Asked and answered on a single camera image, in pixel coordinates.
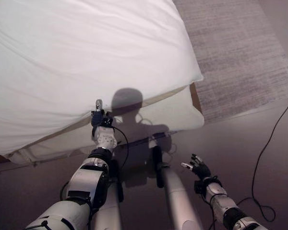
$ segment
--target floor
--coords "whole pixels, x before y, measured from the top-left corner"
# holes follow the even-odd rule
[[[285,9],[282,11],[280,7],[283,5],[287,9],[283,0],[270,0],[275,3],[273,6],[268,4],[268,0],[259,2],[268,17],[274,14],[283,23],[288,22],[286,13],[283,13]],[[275,27],[282,25],[273,23],[273,20],[271,23]],[[282,41],[286,40],[286,33],[287,30],[276,29],[278,36],[283,35],[280,41],[285,51],[288,46]],[[210,209],[193,191],[196,177],[181,168],[179,163],[188,161],[190,155],[196,153],[203,158],[213,174],[218,175],[235,201],[249,196],[258,154],[287,103],[288,99],[277,101],[171,137],[172,149],[164,159],[180,175],[205,230],[211,223]],[[128,164],[138,158],[144,159],[143,154],[147,153],[147,149],[146,144],[132,148]],[[10,163],[1,165],[0,170],[5,171],[0,172],[0,230],[21,229],[57,202],[61,186],[84,158],[84,155],[76,155],[19,169],[13,169],[15,166]],[[149,173],[132,172],[127,173],[126,180],[125,200],[121,203],[124,229],[171,229],[164,191],[157,188],[155,178]],[[259,164],[255,196],[263,205],[270,205],[276,210],[277,217],[273,223],[266,222],[252,202],[246,202],[240,207],[270,230],[288,229],[288,112],[280,121]]]

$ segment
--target mattress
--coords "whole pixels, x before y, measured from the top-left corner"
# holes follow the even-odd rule
[[[202,78],[171,0],[0,0],[1,155]]]
[[[194,108],[189,87],[152,105],[115,116],[113,122],[113,126],[122,130],[130,143],[156,133],[171,134],[173,131],[195,129],[203,125],[204,117]],[[24,164],[69,156],[76,150],[89,154],[96,146],[91,133],[92,126],[88,123],[30,144],[6,157],[14,163]],[[119,144],[126,143],[120,133],[116,132],[115,138]]]

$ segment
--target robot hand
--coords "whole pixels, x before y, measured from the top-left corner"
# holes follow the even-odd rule
[[[205,163],[199,156],[192,154],[191,159],[192,161],[190,161],[190,164],[182,162],[180,163],[180,165],[195,173],[201,181],[203,181],[205,178],[211,177],[209,168],[207,167],[207,165],[205,165]]]

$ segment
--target black joint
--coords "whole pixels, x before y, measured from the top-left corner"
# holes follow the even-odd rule
[[[254,230],[259,226],[259,224],[252,223],[249,226],[247,226],[244,230]]]
[[[202,181],[194,182],[194,191],[196,194],[206,195],[206,187],[204,187],[204,183]]]
[[[217,183],[217,184],[219,184],[221,187],[223,187],[222,184],[221,184],[221,182],[220,182],[220,181],[216,178],[216,176],[215,176],[215,177],[207,178],[207,179],[204,180],[204,181],[202,181],[202,180],[200,180],[200,181],[195,181],[195,183],[194,183],[194,190],[195,190],[195,192],[196,192],[197,194],[202,194],[204,197],[206,197],[206,188],[207,188],[207,186],[208,186],[209,184],[211,184],[211,183]]]
[[[232,207],[224,213],[223,224],[228,230],[232,230],[238,220],[247,217],[239,208]]]
[[[109,165],[112,159],[112,153],[108,149],[97,148],[93,150],[91,154],[88,156],[88,158],[94,158],[94,157],[102,159],[107,163],[107,165]]]

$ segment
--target carpet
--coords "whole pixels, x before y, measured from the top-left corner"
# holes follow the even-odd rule
[[[206,122],[288,97],[288,59],[257,0],[175,0],[205,79]]]

